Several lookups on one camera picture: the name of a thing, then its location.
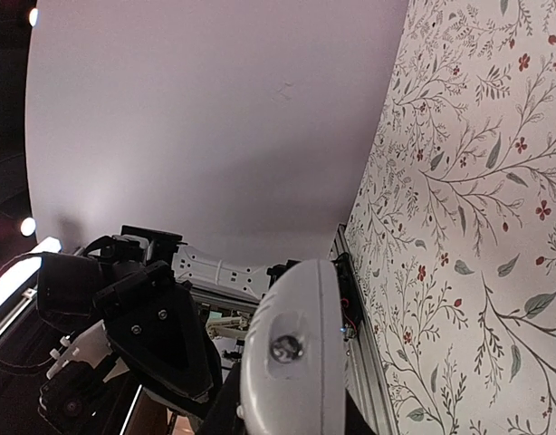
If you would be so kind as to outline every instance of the screw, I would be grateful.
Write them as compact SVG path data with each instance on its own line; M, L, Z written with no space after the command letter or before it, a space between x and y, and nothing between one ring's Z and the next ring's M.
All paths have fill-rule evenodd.
M291 335L283 335L273 341L271 345L272 357L282 364L289 364L303 355L302 345Z

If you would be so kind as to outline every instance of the gray leaf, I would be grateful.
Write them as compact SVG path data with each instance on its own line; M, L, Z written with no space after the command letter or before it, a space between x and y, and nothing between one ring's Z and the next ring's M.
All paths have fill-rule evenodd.
M526 317L528 319L533 319L533 317L545 310L555 297L556 292L551 294L543 293L528 299L528 302L525 303L525 307L523 308Z
M403 352L402 349L399 349L399 350L397 351L397 355L398 355L398 357L399 357L401 360L403 360L403 361L405 361L405 362L408 361L407 356L405 355L405 353Z
M474 274L475 271L471 270L463 260L455 261L455 271L460 275L471 275Z
M445 154L444 151L441 151L440 154L437 154L432 160L431 160L431 170L435 170L437 169L437 166L439 166L439 163L441 162L441 159L443 158L443 155Z
M512 271L513 268L515 267L515 263L517 262L517 259L520 257L520 255L518 254L517 256L515 256L514 258L512 258L510 261L508 261L507 263L505 263L504 265L501 265L497 268L497 275L500 278L503 278L505 276L508 276Z
M510 378L510 382L521 368L522 356L520 355L520 350L515 344L512 344L512 377Z
M521 184L522 186L525 186L526 188L528 187L528 185L525 184L525 181L523 181L523 179L520 176L515 175L513 172L508 172L505 177L507 179L510 179L514 183Z
M438 368L439 366L437 366L431 373L431 391L433 392L437 391L437 369Z
M407 414L407 417L409 417L412 421L423 421L425 418L425 410L423 408L417 408Z
M497 139L497 142L495 143L494 147L492 148L492 151L489 153L489 157L487 158L487 162L485 163L485 166L488 169L492 169L495 166L495 163L497 163L497 158L499 157L499 149L502 147L502 135L499 135L499 138Z
M461 218L461 227L463 228L463 235L465 235L465 228L467 227L467 222L465 221L465 210L463 207L459 206L457 208L459 210L459 217Z

